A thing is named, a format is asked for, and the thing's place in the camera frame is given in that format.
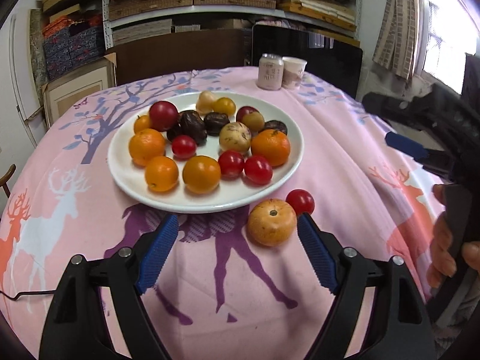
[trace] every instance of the paper cup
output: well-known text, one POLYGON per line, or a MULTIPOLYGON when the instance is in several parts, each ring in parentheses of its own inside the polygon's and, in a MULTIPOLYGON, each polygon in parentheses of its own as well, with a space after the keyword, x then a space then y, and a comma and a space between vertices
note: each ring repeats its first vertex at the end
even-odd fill
POLYGON ((307 61, 292 56, 284 56, 282 59, 284 63, 282 87, 286 89, 299 88, 307 61))

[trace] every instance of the window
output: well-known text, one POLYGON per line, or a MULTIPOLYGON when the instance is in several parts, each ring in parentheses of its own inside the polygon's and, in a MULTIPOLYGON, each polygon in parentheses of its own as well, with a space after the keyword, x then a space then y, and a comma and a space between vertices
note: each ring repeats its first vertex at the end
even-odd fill
POLYGON ((423 10, 418 68, 461 93, 465 53, 480 44, 477 28, 458 0, 424 0, 423 10))

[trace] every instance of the curtain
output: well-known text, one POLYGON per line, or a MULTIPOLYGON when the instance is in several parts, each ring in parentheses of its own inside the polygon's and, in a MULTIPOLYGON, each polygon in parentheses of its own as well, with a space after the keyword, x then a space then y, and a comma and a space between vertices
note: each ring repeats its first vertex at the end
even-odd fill
POLYGON ((413 72, 417 16, 415 0, 387 0, 373 54, 374 62, 406 80, 413 72))

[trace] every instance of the white plate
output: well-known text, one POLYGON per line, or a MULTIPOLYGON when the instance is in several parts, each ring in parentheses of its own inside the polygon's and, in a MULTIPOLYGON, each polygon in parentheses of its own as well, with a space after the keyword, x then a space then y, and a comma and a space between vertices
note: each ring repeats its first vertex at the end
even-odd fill
MULTIPOLYGON (((280 188, 292 176, 303 157, 303 136, 297 124, 285 112, 263 100, 232 92, 214 92, 214 94, 217 98, 223 96, 231 98, 237 105, 237 109, 249 105, 258 109, 266 121, 280 120, 286 124, 291 145, 290 157, 287 163, 274 169, 270 183, 263 187, 253 187, 246 185, 241 178, 233 181, 221 180, 214 192, 196 196, 185 190, 182 180, 185 162, 177 161, 180 174, 178 186, 164 194, 150 192, 143 178, 143 169, 137 168, 132 163, 128 153, 128 142, 134 134, 135 120, 138 116, 148 113, 149 107, 146 107, 128 119, 110 142, 108 164, 120 189, 150 207, 169 212, 201 214, 230 210, 260 200, 280 188)), ((197 99, 198 93, 186 93, 165 100, 174 103, 179 111, 184 111, 195 109, 197 99)), ((206 145, 198 147, 197 155, 206 155, 217 160, 219 157, 218 137, 209 136, 206 145)), ((170 144, 166 146, 166 156, 173 158, 170 144)))

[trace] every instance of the white deer print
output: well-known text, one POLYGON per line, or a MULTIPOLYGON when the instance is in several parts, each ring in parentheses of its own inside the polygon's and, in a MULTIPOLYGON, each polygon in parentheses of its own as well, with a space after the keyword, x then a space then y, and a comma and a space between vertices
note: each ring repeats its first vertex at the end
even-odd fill
MULTIPOLYGON (((35 275, 38 272, 40 278, 40 290, 45 291, 45 258, 52 252, 63 232, 65 217, 70 215, 73 219, 78 216, 76 207, 75 195, 78 192, 85 192, 88 190, 86 185, 85 173, 77 176, 78 167, 67 171, 61 177, 60 188, 55 188, 53 185, 53 176, 58 169, 53 169, 49 174, 49 188, 57 195, 57 206, 55 207, 50 218, 39 216, 37 218, 29 218, 23 221, 22 229, 20 231, 20 239, 18 243, 13 246, 14 252, 10 261, 11 266, 11 283, 14 292, 14 263, 20 251, 25 251, 33 258, 32 271, 28 282, 28 291, 32 288, 32 283, 35 275)), ((44 300, 45 311, 47 311, 47 304, 44 300)), ((32 312, 30 301, 27 303, 27 309, 32 312)))

